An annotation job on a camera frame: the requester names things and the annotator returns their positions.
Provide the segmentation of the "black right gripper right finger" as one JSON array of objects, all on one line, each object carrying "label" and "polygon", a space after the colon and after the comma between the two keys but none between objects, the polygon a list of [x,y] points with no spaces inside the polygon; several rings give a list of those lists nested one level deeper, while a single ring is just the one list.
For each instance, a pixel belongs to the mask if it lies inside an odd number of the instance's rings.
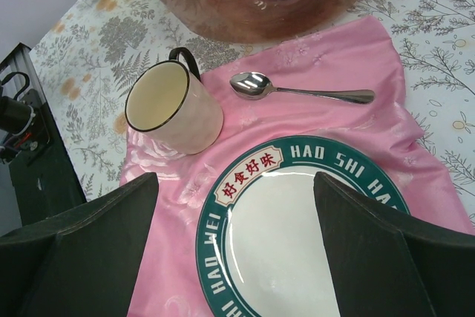
[{"label": "black right gripper right finger", "polygon": [[341,316],[473,316],[474,236],[365,197],[328,174],[315,207]]}]

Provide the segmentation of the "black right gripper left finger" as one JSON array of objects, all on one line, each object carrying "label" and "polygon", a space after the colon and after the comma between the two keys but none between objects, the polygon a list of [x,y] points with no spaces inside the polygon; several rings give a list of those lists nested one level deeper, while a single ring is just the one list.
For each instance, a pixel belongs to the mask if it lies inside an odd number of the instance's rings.
[{"label": "black right gripper left finger", "polygon": [[126,316],[159,183],[118,189],[1,237],[2,316]]}]

